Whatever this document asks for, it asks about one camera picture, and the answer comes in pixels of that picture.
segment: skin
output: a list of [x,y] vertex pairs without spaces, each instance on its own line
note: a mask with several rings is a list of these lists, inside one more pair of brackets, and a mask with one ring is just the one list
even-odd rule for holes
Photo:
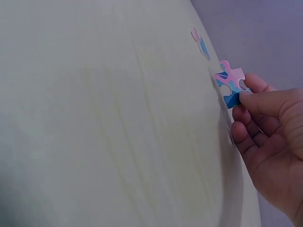
[[256,189],[303,226],[303,89],[276,91],[255,74],[233,109],[232,136]]

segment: purple wall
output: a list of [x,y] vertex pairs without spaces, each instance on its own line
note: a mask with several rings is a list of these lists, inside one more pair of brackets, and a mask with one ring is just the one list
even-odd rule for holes
[[[279,89],[303,87],[303,0],[192,0],[221,60]],[[263,227],[290,227],[259,197]]]

